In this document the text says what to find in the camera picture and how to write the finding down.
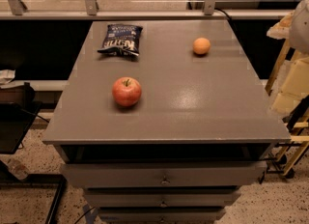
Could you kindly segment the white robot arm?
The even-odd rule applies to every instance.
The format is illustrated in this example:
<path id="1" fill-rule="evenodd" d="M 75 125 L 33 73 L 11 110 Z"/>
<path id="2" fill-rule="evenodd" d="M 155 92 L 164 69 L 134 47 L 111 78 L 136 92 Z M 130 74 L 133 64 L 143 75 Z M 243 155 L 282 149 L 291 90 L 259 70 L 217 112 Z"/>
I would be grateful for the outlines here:
<path id="1" fill-rule="evenodd" d="M 289 31 L 292 48 L 309 53 L 309 0 L 302 0 L 296 7 Z"/>

